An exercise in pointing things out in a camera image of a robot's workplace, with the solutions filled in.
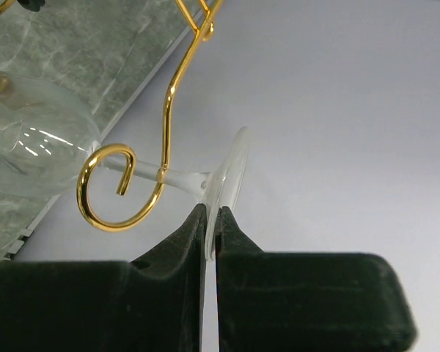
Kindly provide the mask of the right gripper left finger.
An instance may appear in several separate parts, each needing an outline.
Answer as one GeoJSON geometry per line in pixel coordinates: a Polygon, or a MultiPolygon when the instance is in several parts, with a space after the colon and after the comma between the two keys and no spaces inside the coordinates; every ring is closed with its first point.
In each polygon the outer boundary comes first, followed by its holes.
{"type": "Polygon", "coordinates": [[[0,351],[199,351],[206,224],[130,262],[0,262],[0,351]]]}

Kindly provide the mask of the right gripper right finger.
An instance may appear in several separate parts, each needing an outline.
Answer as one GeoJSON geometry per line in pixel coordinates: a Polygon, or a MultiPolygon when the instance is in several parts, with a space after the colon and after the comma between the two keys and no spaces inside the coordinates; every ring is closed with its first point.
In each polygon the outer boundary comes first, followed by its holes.
{"type": "Polygon", "coordinates": [[[216,289],[221,351],[407,351],[417,326],[381,256],[266,252],[218,212],[216,289]]]}

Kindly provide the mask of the clear glass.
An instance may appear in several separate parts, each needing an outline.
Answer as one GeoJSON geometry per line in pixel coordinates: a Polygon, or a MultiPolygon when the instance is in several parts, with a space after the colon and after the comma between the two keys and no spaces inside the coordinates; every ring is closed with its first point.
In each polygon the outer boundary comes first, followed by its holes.
{"type": "Polygon", "coordinates": [[[234,208],[249,154],[249,130],[236,134],[214,172],[183,173],[145,163],[129,147],[92,161],[103,150],[91,111],[69,90],[41,78],[0,71],[0,193],[52,197],[76,186],[85,165],[102,165],[178,188],[206,205],[205,258],[213,259],[222,207],[234,208]]]}

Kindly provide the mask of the gold wire glass rack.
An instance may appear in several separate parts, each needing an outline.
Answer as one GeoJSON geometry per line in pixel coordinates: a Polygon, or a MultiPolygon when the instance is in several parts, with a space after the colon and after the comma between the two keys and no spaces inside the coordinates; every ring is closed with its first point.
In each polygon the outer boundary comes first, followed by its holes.
{"type": "MultiPolygon", "coordinates": [[[[172,80],[169,83],[164,98],[162,153],[161,153],[161,162],[158,166],[162,166],[163,168],[167,168],[167,169],[169,169],[169,164],[170,164],[172,108],[174,105],[175,95],[178,91],[180,82],[184,74],[186,73],[188,66],[190,65],[191,60],[193,59],[195,53],[197,52],[197,49],[199,48],[200,44],[205,41],[208,41],[213,36],[214,18],[217,12],[219,11],[219,9],[221,8],[221,2],[220,1],[200,2],[200,7],[205,16],[203,22],[201,23],[197,23],[194,20],[192,14],[187,9],[186,4],[183,1],[179,1],[177,3],[177,7],[179,11],[183,14],[183,17],[185,18],[189,26],[191,27],[191,30],[194,33],[194,39],[192,40],[178,69],[175,71],[175,74],[173,75],[172,80]]],[[[117,151],[121,152],[124,147],[129,147],[129,146],[125,144],[109,144],[109,145],[102,145],[102,147],[103,150],[101,150],[100,152],[96,152],[95,155],[91,158],[92,161],[96,161],[98,158],[104,158],[105,156],[107,156],[109,153],[112,152],[117,152],[117,151]]],[[[92,173],[95,171],[97,167],[98,166],[85,165],[81,170],[80,176],[78,176],[78,182],[75,187],[76,187],[77,204],[81,212],[81,215],[93,227],[96,227],[100,230],[104,230],[107,232],[119,232],[135,227],[138,223],[144,220],[147,217],[148,213],[155,207],[164,189],[164,184],[162,184],[159,181],[154,181],[155,182],[154,191],[150,195],[150,198],[148,199],[147,203],[134,216],[119,222],[106,221],[103,220],[101,217],[99,217],[97,213],[92,209],[89,198],[90,178],[92,176],[92,173]]],[[[129,183],[134,176],[135,175],[125,175],[121,173],[120,183],[117,187],[117,193],[119,195],[124,195],[127,192],[129,183]]]]}

